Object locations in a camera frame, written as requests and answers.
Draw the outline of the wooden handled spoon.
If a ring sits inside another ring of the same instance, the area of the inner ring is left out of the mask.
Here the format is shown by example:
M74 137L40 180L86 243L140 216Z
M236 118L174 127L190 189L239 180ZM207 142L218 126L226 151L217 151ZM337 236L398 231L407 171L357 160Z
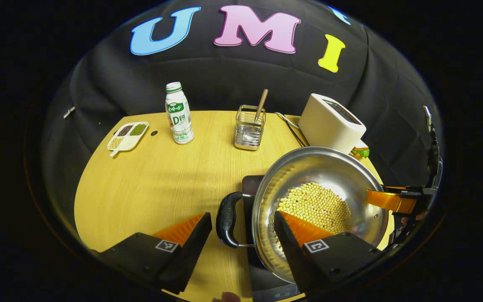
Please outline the wooden handled spoon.
M263 109L263 105L266 101L266 98L267 98L267 95L268 95L268 89L264 89L263 90L263 93L261 95L261 98L260 98L260 102L259 102L259 105L257 107L257 111L256 111L256 114L255 114L255 117L254 117L254 123L257 124L257 121L258 121L258 118L260 116L260 113ZM255 127L251 127L250 130L247 130L245 133L244 133L244 136L243 138L244 139L248 139L248 140L251 140L251 141L255 141L257 140L257 135L255 135L254 133L257 132L257 128Z

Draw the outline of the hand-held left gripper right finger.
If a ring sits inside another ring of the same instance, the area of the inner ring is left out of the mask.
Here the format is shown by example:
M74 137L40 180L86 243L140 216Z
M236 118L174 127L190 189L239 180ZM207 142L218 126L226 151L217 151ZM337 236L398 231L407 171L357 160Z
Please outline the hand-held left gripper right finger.
M274 230L298 289L309 295L345 286L383 252L351 232L332 234L284 211Z

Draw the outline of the stainless steel pot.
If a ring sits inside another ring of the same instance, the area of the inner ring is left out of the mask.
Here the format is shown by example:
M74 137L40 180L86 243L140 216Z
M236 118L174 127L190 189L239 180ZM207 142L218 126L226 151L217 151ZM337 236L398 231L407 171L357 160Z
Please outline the stainless steel pot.
M320 184L338 194L351 211L352 232L378 247L388 228L389 213L365 202L368 190L382 191L383 182L367 160L359 161L341 151L322 146L298 148L281 156L260 180L256 191L234 192L220 203L216 217L216 232L220 241L231 248L242 246L234 237L236 203L253 198L248 215L247 247L257 253L262 266L278 279L295 283L285 254L280 251L273 233L272 220L279 200L294 187L304 183Z

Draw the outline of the black induction cooktop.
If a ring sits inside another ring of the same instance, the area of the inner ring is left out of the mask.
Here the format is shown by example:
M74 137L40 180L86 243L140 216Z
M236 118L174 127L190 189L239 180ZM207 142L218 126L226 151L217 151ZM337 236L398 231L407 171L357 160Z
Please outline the black induction cooktop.
M245 176L241 182L243 193L254 195L262 179L263 175ZM253 244L251 219L254 197L243 197L243 203L247 243ZM253 302L286 301L288 298L297 300L303 297L296 284L279 279L263 266L255 248L249 248L247 254Z

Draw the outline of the white green drink bottle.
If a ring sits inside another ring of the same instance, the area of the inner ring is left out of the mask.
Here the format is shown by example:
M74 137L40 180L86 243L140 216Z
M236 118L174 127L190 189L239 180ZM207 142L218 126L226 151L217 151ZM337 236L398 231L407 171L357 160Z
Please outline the white green drink bottle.
M194 139L194 131L189 103L180 82L166 85L165 108L173 140L179 145L190 143Z

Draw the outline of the white toaster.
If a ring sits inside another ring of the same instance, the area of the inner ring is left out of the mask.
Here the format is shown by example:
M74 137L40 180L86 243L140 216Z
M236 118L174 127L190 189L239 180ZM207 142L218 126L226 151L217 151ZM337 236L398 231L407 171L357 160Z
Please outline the white toaster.
M310 146L350 153L366 132L351 111L332 98L312 93L299 119L301 133Z

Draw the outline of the small green and white item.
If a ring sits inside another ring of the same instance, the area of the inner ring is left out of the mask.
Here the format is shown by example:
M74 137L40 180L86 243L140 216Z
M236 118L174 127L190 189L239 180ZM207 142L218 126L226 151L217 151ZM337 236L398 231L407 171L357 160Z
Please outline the small green and white item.
M362 141L359 140L355 146L351 149L349 155L353 156L357 160L360 160L362 158L368 158L370 153L369 147Z

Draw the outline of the pile of yellow soybeans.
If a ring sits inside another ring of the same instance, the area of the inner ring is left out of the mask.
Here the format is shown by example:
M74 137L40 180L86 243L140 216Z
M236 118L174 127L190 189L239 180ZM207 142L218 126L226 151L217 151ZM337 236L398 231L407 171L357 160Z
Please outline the pile of yellow soybeans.
M304 183L287 190L277 210L292 231L297 244L352 231L347 203L331 189L318 183Z

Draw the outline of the white divided bean dish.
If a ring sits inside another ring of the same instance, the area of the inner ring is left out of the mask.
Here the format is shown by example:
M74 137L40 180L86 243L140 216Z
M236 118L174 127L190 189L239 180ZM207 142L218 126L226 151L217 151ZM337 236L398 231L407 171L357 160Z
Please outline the white divided bean dish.
M121 126L107 143L109 156L115 157L119 152L134 149L148 128L148 122L130 122Z

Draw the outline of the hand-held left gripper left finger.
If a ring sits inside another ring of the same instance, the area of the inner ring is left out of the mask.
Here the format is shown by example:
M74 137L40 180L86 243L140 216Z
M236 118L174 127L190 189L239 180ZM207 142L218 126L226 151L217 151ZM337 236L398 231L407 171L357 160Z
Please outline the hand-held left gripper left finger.
M152 235L134 233L103 252L93 250L93 254L125 277L180 294L211 230L211 214L203 212Z

